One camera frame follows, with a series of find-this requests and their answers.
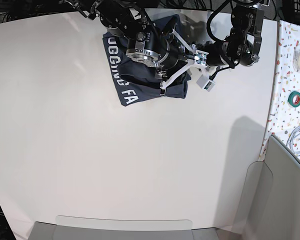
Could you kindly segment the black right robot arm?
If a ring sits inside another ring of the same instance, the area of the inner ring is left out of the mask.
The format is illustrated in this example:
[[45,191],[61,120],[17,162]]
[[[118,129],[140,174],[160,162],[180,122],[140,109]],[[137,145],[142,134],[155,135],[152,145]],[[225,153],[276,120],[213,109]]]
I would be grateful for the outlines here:
[[151,71],[154,81],[145,85],[166,96],[168,88],[195,63],[197,49],[189,45],[176,30],[178,17],[172,16],[160,29],[146,10],[127,0],[70,0],[68,3],[83,17],[101,24],[117,45],[126,38],[122,51],[131,61]]

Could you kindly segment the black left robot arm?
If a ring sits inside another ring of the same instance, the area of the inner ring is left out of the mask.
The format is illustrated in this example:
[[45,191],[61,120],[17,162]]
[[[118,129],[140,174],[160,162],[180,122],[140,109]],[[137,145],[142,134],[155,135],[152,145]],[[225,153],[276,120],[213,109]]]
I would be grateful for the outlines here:
[[[226,6],[232,6],[233,2],[235,6],[230,15],[230,33],[220,39],[213,34],[212,22]],[[216,67],[214,73],[208,76],[212,81],[221,71],[235,69],[238,65],[248,67],[257,63],[260,58],[265,15],[259,6],[263,4],[263,0],[225,0],[212,11],[206,22],[206,31],[213,42],[196,46],[191,66],[200,71]]]

